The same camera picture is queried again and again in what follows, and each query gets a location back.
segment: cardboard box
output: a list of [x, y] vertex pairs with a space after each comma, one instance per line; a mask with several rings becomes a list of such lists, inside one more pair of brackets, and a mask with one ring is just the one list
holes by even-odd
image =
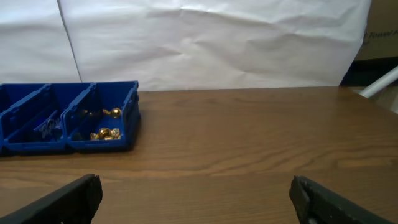
[[398, 0], [373, 0], [355, 60], [398, 56]]

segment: white pole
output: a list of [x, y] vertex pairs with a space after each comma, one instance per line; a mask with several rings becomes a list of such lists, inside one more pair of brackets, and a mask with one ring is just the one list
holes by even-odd
[[369, 98], [384, 87], [391, 84], [396, 79], [398, 79], [398, 66], [396, 66], [396, 68], [394, 68], [393, 70], [376, 80], [374, 83], [366, 87], [359, 94], [365, 96], [366, 98]]

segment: blue storage container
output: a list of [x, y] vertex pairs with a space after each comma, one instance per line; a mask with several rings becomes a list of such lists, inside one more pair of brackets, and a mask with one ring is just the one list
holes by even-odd
[[[138, 82], [92, 83], [66, 110], [63, 123], [67, 144], [78, 151], [127, 149], [141, 118], [138, 108]], [[103, 113], [113, 108], [121, 115], [113, 118]], [[120, 130], [120, 139], [90, 140], [101, 128]]]
[[0, 113], [14, 103], [38, 90], [44, 84], [3, 84], [0, 85]]
[[11, 152], [62, 151], [64, 111], [90, 83], [54, 83], [27, 95], [0, 114], [0, 138]]

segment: wooden table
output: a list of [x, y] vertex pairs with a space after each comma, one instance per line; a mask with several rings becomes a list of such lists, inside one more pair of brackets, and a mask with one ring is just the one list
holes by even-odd
[[142, 92], [133, 151], [0, 159], [0, 215], [87, 173], [93, 223], [298, 223], [305, 175], [398, 222], [398, 115], [341, 88]]

